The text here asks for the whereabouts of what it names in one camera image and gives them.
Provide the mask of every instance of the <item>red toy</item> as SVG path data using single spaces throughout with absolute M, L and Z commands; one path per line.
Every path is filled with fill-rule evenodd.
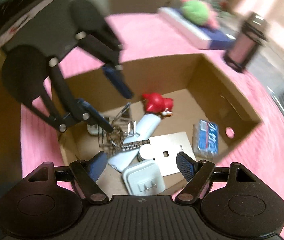
M 161 113 L 161 115 L 171 115 L 173 108 L 172 98 L 163 98 L 159 93 L 143 94 L 145 99 L 145 111 L 150 113 Z

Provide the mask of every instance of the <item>cardboard box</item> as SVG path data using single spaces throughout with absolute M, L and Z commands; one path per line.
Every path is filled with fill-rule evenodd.
M 134 60 L 123 63 L 123 68 L 125 80 L 135 94 L 131 110 L 136 121 L 144 114 L 140 101 L 143 93 L 157 92 L 174 100 L 173 115 L 163 118 L 153 136 L 185 131 L 192 143 L 193 124 L 200 119 L 210 120 L 219 126 L 219 155 L 214 159 L 215 163 L 260 123 L 260 118 L 244 95 L 203 54 Z M 75 97 L 84 98 L 105 114 L 116 115 L 127 103 L 101 69 L 66 81 Z M 52 100 L 57 104 L 54 91 Z M 226 135 L 227 127 L 234 130 L 233 139 Z M 77 159 L 89 160 L 100 151 L 98 138 L 88 134 L 85 122 L 59 134 L 58 139 L 66 165 Z M 186 183 L 183 180 L 181 173 L 165 176 L 165 193 L 172 194 L 177 187 L 181 188 Z M 127 194 L 122 175 L 109 165 L 97 184 L 109 197 Z

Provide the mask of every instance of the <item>thermos lid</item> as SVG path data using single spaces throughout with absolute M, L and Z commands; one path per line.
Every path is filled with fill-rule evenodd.
M 266 40 L 264 32 L 268 26 L 267 21 L 255 12 L 252 12 L 249 18 L 245 21 L 244 25 L 249 25 L 249 28 L 254 30 L 254 32 L 263 40 Z

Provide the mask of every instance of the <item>green plush toy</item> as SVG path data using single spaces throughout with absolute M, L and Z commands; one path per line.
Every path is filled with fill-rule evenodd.
M 219 28 L 217 13 L 211 5 L 199 0 L 180 0 L 182 15 L 190 22 L 199 26 L 208 26 L 212 30 Z

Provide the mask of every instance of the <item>pink table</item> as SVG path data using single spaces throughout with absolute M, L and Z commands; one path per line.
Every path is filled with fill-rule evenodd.
M 284 118 L 263 86 L 250 73 L 238 74 L 224 64 L 222 51 L 198 50 L 163 22 L 156 14 L 122 14 L 107 18 L 125 45 L 121 61 L 171 54 L 205 53 L 248 98 L 262 118 L 262 124 L 231 152 L 219 166 L 240 162 L 284 199 Z M 61 63 L 65 78 L 96 69 L 101 62 L 74 49 Z M 45 161 L 63 166 L 53 128 L 21 108 L 21 148 L 23 176 Z M 60 183 L 70 188 L 69 184 Z

